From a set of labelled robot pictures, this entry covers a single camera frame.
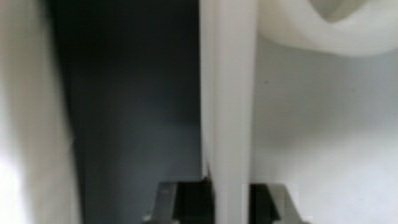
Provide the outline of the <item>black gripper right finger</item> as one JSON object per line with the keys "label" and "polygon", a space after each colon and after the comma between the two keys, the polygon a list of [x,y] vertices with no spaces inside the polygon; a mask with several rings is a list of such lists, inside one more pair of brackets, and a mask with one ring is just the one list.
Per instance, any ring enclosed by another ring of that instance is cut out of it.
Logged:
{"label": "black gripper right finger", "polygon": [[309,224],[283,184],[256,183],[249,194],[249,224]]}

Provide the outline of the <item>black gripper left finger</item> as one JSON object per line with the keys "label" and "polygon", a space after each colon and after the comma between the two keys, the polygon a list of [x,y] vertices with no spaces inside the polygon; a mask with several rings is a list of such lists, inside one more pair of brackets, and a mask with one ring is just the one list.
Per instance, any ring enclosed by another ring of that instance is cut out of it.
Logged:
{"label": "black gripper left finger", "polygon": [[208,181],[162,182],[142,224],[213,224],[213,192]]}

